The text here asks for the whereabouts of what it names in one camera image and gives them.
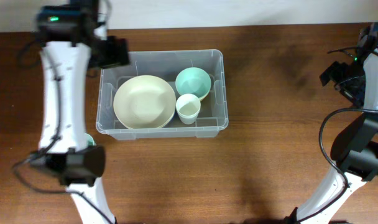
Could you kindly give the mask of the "beige plate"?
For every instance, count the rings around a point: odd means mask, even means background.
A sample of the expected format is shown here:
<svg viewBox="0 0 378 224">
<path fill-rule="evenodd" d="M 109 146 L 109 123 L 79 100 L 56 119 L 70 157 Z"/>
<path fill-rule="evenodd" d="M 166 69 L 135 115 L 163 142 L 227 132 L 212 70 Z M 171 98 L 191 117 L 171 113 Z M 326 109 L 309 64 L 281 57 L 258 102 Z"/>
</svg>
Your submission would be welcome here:
<svg viewBox="0 0 378 224">
<path fill-rule="evenodd" d="M 175 114 L 176 96 L 165 80 L 141 75 L 124 82 L 117 90 L 113 109 L 128 129 L 162 128 Z"/>
</svg>

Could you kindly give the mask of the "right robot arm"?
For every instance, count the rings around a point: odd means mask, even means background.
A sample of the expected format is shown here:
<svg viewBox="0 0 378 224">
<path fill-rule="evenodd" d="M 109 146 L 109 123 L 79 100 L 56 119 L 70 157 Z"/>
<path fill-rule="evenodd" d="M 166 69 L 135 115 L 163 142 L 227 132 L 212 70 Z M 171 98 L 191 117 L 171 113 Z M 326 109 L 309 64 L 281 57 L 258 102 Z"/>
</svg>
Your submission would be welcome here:
<svg viewBox="0 0 378 224">
<path fill-rule="evenodd" d="M 334 62 L 321 75 L 322 85 L 334 88 L 353 105 L 331 112 L 323 120 L 318 142 L 330 169 L 315 193 L 295 208 L 284 223 L 331 223 L 332 217 L 360 187 L 378 176 L 378 23 L 360 31 L 357 44 L 340 51 L 350 64 Z M 344 112 L 360 115 L 335 138 L 330 152 L 323 145 L 323 131 L 330 118 Z"/>
</svg>

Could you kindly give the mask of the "grey cup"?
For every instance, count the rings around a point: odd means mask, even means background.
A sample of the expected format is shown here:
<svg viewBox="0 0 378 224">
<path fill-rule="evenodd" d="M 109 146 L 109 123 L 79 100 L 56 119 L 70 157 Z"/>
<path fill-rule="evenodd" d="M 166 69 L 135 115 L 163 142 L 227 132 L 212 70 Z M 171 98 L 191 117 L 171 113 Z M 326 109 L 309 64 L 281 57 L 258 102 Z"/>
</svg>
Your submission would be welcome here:
<svg viewBox="0 0 378 224">
<path fill-rule="evenodd" d="M 193 116 L 184 116 L 184 115 L 181 115 L 181 114 L 179 114 L 178 115 L 179 116 L 179 118 L 180 118 L 180 121 L 183 123 L 183 124 L 187 124 L 187 125 L 189 125 L 189 124 L 193 124 L 195 121 L 196 121 L 196 119 L 197 119 L 197 115 L 193 115 Z"/>
</svg>

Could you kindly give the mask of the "green cup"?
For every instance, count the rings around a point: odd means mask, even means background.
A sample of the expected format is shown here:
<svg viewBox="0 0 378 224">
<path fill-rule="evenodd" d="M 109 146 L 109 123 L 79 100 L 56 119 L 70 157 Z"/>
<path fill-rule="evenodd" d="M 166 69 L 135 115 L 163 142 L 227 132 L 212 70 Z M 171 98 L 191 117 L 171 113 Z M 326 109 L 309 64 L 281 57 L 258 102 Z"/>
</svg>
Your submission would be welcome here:
<svg viewBox="0 0 378 224">
<path fill-rule="evenodd" d="M 93 139 L 93 137 L 91 135 L 86 133 L 85 136 L 86 136 L 86 140 L 87 140 L 87 143 L 88 143 L 89 146 L 95 146 L 96 145 L 95 140 Z"/>
</svg>

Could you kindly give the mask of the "green bowl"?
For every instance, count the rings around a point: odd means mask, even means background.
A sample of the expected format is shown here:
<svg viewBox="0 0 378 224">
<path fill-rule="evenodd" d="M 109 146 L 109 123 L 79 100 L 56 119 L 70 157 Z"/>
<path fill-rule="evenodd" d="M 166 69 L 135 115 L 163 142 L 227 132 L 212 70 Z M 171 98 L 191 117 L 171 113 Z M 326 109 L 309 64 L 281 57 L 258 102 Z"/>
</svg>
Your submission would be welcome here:
<svg viewBox="0 0 378 224">
<path fill-rule="evenodd" d="M 199 98 L 211 90 L 211 78 L 203 69 L 190 67 L 177 75 L 175 86 L 180 95 L 193 94 Z"/>
</svg>

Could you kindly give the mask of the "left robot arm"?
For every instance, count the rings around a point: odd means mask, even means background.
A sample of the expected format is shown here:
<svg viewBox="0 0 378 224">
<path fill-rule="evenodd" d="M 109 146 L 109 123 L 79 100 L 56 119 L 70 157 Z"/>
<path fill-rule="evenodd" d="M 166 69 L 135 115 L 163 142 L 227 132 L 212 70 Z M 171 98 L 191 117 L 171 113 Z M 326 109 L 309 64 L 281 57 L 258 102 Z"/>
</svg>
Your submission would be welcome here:
<svg viewBox="0 0 378 224">
<path fill-rule="evenodd" d="M 127 65 L 127 42 L 107 34 L 109 13 L 96 0 L 44 6 L 36 17 L 44 71 L 44 123 L 39 148 L 26 163 L 55 177 L 83 223 L 116 223 L 103 189 L 103 146 L 89 143 L 85 80 L 92 68 Z"/>
</svg>

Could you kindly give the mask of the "yellow bowl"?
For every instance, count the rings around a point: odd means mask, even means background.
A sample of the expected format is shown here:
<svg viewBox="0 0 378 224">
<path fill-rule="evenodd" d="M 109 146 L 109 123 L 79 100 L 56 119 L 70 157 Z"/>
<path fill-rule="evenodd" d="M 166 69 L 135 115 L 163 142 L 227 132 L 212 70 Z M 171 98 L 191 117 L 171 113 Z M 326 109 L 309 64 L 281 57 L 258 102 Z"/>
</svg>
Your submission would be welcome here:
<svg viewBox="0 0 378 224">
<path fill-rule="evenodd" d="M 209 95 L 209 91 L 207 93 L 205 93 L 203 96 L 199 97 L 199 100 L 200 101 L 203 101 L 208 95 Z"/>
</svg>

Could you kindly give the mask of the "cream cup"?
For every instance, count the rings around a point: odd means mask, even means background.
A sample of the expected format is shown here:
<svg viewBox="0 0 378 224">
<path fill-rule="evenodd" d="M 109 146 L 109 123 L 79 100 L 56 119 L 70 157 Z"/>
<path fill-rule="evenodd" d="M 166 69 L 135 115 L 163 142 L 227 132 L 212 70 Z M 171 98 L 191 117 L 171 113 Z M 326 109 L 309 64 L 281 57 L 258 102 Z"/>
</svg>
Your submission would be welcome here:
<svg viewBox="0 0 378 224">
<path fill-rule="evenodd" d="M 201 109 L 201 101 L 193 94 L 184 94 L 178 98 L 175 107 L 178 114 L 184 116 L 198 116 Z"/>
</svg>

